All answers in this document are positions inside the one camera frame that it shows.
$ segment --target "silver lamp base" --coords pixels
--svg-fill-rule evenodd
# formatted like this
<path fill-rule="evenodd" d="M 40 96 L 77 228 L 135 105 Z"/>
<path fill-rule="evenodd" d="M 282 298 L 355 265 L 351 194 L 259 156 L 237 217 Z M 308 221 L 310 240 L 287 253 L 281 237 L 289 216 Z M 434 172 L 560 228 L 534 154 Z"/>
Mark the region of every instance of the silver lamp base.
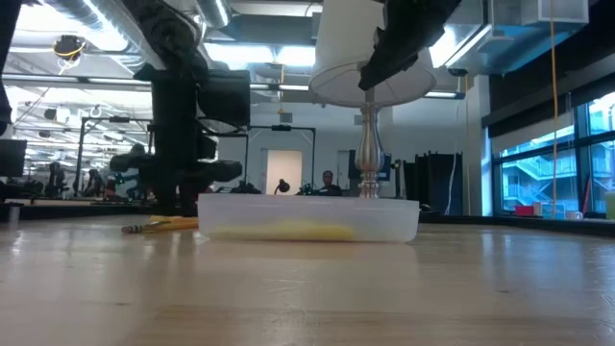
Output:
<path fill-rule="evenodd" d="M 361 198 L 379 198 L 378 176 L 384 165 L 384 152 L 378 133 L 378 109 L 374 105 L 374 90 L 365 93 L 363 115 L 363 134 L 357 149 L 355 165 L 361 171 Z"/>

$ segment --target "doorway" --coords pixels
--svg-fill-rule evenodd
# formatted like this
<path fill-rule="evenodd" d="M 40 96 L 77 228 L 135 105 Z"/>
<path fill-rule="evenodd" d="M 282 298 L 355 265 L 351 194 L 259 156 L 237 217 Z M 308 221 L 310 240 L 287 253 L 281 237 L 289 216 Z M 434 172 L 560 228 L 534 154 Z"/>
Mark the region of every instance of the doorway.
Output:
<path fill-rule="evenodd" d="M 290 185 L 288 192 L 280 192 L 279 195 L 294 195 L 299 192 L 302 181 L 304 156 L 295 150 L 267 150 L 267 173 L 266 194 L 272 195 L 284 179 Z"/>

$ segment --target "workbench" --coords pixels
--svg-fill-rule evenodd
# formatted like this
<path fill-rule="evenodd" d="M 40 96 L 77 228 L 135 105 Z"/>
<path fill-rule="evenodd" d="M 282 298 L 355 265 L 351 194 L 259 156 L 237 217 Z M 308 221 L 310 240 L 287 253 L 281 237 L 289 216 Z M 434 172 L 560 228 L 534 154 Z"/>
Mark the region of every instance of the workbench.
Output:
<path fill-rule="evenodd" d="M 3 346 L 615 344 L 610 239 L 421 225 L 405 244 L 0 226 Z"/>

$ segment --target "window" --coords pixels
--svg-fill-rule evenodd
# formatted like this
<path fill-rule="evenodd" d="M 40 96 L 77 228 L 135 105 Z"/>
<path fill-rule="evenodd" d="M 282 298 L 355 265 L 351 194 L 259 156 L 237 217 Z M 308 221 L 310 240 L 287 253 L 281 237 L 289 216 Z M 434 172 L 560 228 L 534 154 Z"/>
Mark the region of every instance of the window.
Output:
<path fill-rule="evenodd" d="M 615 130 L 615 92 L 590 102 L 589 135 L 599 135 Z"/>
<path fill-rule="evenodd" d="M 606 212 L 606 192 L 615 190 L 615 141 L 592 145 L 594 211 Z"/>
<path fill-rule="evenodd" d="M 558 210 L 577 211 L 575 151 L 566 150 L 558 153 L 555 183 Z M 515 206 L 532 206 L 534 202 L 553 205 L 554 155 L 539 155 L 503 163 L 502 188 L 504 210 L 513 211 Z"/>
<path fill-rule="evenodd" d="M 571 125 L 557 131 L 557 144 L 566 143 L 574 140 L 575 138 L 575 126 Z M 554 145 L 554 133 L 550 133 L 539 138 L 532 139 L 525 143 L 521 143 L 512 148 L 503 150 L 500 153 L 501 157 L 507 157 L 515 154 L 526 153 L 534 149 L 540 149 L 545 147 L 552 147 Z"/>
<path fill-rule="evenodd" d="M 493 150 L 500 154 L 493 160 L 494 184 L 500 187 L 494 189 L 496 212 L 508 213 L 516 206 L 540 202 L 548 217 L 554 200 L 559 219 L 567 211 L 601 217 L 615 210 L 615 204 L 607 204 L 615 194 L 615 92 L 564 114 L 563 123 L 537 122 L 492 142 Z M 553 133 L 555 126 L 561 130 Z"/>

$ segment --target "lampshade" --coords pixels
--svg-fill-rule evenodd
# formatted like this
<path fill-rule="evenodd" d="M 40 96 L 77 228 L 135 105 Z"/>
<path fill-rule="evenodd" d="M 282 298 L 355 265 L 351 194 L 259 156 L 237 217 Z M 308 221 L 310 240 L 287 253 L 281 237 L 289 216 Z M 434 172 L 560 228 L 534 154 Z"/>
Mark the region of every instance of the lampshade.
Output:
<path fill-rule="evenodd" d="M 309 88 L 326 103 L 358 108 L 365 91 L 358 87 L 360 67 L 374 53 L 376 28 L 383 28 L 383 4 L 373 0 L 325 0 L 316 43 L 316 64 Z M 428 50 L 407 71 L 377 85 L 374 102 L 380 107 L 404 104 L 432 90 Z"/>

